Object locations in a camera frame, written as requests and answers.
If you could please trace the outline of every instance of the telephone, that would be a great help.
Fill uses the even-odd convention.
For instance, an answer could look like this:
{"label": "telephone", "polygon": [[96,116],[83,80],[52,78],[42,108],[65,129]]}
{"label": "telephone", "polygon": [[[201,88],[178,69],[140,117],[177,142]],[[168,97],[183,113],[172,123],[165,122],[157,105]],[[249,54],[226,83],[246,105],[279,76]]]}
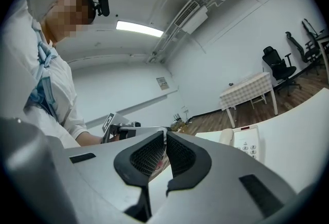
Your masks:
{"label": "telephone", "polygon": [[224,129],[219,143],[231,145],[260,162],[261,148],[257,125]]}

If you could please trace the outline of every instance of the baseboard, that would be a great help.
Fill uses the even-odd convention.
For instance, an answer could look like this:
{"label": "baseboard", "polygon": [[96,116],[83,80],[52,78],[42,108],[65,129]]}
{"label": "baseboard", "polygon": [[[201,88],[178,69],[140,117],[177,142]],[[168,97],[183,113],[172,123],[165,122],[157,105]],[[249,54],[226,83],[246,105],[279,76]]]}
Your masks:
{"label": "baseboard", "polygon": [[[297,78],[298,76],[300,76],[301,74],[303,74],[304,72],[306,72],[307,70],[311,70],[313,67],[314,67],[313,64],[308,65],[306,68],[302,69],[299,73],[297,73],[297,74],[295,74],[294,76],[292,76],[289,80],[294,80],[295,78]],[[280,83],[280,84],[276,85],[275,87],[273,87],[273,90],[278,90],[282,84],[283,84],[283,83]],[[191,118],[189,118],[189,119],[187,120],[186,123],[189,123],[193,118],[200,117],[200,116],[204,116],[204,115],[214,114],[214,113],[217,113],[217,112],[219,112],[219,111],[222,111],[222,109],[218,109],[218,110],[215,110],[215,111],[210,111],[210,112],[208,112],[208,113],[204,113],[204,114],[200,114],[200,115],[192,116]]]}

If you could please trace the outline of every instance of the table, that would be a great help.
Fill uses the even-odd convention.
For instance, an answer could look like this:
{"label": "table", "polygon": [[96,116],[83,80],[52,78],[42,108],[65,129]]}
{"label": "table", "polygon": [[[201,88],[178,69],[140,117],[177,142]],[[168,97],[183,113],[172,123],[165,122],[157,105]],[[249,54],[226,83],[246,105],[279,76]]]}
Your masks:
{"label": "table", "polygon": [[[319,178],[329,154],[329,90],[279,116],[257,123],[264,164],[300,192]],[[222,131],[198,133],[217,142]]]}
{"label": "table", "polygon": [[235,123],[230,112],[230,107],[235,107],[238,104],[250,101],[258,96],[265,94],[268,91],[271,93],[274,114],[278,115],[277,101],[274,95],[269,72],[260,72],[254,74],[239,82],[238,84],[235,84],[226,89],[220,95],[222,110],[226,110],[233,128],[235,128]]}
{"label": "table", "polygon": [[327,55],[325,54],[323,43],[329,41],[329,31],[328,29],[325,29],[317,38],[316,41],[318,42],[320,46],[320,50],[323,56],[323,61],[325,64],[325,69],[327,72],[327,78],[328,78],[328,83],[329,83],[329,64],[328,64],[328,58]]}

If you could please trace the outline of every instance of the ceiling light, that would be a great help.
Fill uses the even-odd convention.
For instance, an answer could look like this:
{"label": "ceiling light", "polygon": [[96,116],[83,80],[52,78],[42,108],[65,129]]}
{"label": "ceiling light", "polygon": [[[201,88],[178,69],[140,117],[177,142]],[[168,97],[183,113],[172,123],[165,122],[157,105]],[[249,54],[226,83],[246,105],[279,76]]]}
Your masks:
{"label": "ceiling light", "polygon": [[161,35],[163,34],[163,31],[161,30],[153,29],[139,24],[124,22],[124,21],[118,21],[117,29],[144,33],[156,37],[161,37]]}

